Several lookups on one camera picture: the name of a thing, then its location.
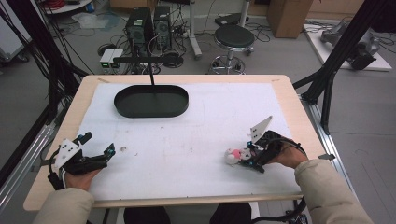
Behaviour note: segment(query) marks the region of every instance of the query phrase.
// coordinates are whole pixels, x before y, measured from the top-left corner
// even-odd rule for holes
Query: black stool
[[[216,57],[212,61],[210,70],[216,74],[245,74],[245,64],[233,56],[234,51],[245,51],[253,45],[254,35],[247,29],[238,25],[223,25],[215,32],[215,42],[223,49],[228,50],[227,55]]]

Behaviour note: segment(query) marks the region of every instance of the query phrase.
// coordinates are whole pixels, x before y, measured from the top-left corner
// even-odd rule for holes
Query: round stool seat
[[[254,35],[238,25],[223,25],[215,32],[216,40],[226,48],[243,49],[254,42]]]

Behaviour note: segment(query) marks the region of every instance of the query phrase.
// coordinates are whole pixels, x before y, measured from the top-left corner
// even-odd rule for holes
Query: beige jacket sleeve
[[[295,176],[313,223],[373,223],[328,161],[302,162]]]
[[[93,196],[85,190],[56,190],[48,196],[33,223],[86,224],[93,203]]]

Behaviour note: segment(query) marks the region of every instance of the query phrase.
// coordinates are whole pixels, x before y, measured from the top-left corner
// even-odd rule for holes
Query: black oval tray
[[[189,94],[173,85],[133,85],[114,98],[117,111],[126,118],[172,118],[189,107]]]

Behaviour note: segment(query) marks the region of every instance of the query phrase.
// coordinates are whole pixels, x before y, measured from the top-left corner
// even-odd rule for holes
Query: hand
[[[303,152],[288,143],[284,143],[279,155],[268,163],[279,162],[284,166],[295,169],[303,161],[308,161]]]
[[[101,170],[94,170],[84,175],[71,175],[66,173],[64,175],[64,180],[67,188],[84,189],[88,191],[90,189],[91,182],[93,178]]]

